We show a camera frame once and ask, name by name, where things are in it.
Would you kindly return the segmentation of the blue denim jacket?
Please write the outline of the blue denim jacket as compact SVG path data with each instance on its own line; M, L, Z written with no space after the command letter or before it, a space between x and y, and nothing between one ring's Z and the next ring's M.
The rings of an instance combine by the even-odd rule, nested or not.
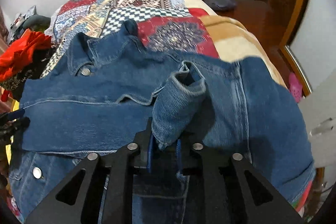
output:
M101 39L76 34L48 75L26 81L20 106L30 125L14 137L9 180L23 218L81 159L116 152L148 122L161 149L189 132L242 154L291 204L315 175L298 105L260 57L154 51L133 20Z

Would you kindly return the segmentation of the red orange garment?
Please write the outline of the red orange garment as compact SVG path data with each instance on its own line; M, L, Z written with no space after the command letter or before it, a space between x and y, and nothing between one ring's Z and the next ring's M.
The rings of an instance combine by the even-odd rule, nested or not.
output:
M34 52L52 46L50 36L42 32L25 30L21 38L13 42L1 55L1 82L8 80L33 62Z

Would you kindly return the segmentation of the dark green bag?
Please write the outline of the dark green bag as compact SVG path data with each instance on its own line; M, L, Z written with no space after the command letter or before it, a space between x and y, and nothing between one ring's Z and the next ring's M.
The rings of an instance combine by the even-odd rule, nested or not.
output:
M24 30L30 29L32 31L44 32L50 26L51 19L42 15L33 15L25 20L22 24Z

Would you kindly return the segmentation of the white refrigerator with magnets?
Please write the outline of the white refrigerator with magnets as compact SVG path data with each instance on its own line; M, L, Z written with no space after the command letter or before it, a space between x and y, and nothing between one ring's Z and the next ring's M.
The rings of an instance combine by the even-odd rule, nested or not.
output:
M335 71L299 104L314 165L317 168L335 164Z

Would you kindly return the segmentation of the pink rubber clog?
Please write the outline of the pink rubber clog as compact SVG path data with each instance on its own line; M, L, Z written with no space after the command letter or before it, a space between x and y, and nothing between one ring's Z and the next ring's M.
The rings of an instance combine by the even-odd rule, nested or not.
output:
M302 84L293 72L289 74L288 81L289 91L294 97L294 100L299 103L302 99Z

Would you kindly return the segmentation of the patchwork patterned bedspread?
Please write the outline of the patchwork patterned bedspread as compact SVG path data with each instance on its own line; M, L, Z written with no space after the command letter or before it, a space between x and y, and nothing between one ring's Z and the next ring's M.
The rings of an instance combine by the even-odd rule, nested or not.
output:
M56 49L41 76L52 71L79 32L94 38L118 31L122 22L137 23L155 16L188 17L190 9L201 9L207 15L215 12L202 0L69 0L52 15L45 34L52 38Z

